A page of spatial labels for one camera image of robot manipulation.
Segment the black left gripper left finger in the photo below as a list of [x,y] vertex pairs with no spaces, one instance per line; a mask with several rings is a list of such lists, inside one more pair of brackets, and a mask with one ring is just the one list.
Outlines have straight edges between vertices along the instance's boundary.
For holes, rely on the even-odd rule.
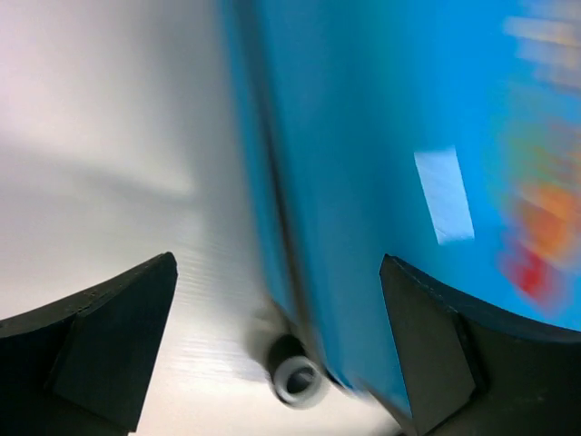
[[1,321],[4,435],[128,435],[142,415],[178,278],[162,253]]

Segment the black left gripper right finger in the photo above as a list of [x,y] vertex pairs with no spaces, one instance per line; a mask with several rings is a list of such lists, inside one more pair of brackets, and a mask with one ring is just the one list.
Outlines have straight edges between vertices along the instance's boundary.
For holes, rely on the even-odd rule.
[[395,256],[380,279],[406,435],[577,435],[580,334],[503,310]]

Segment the blue suitcase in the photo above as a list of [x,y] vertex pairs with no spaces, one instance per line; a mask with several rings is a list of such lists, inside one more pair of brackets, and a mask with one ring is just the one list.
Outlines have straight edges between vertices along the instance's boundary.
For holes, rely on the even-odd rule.
[[580,257],[539,299],[514,205],[580,130],[543,79],[577,1],[225,1],[271,298],[343,386],[409,408],[381,290],[394,255],[521,316],[580,326]]

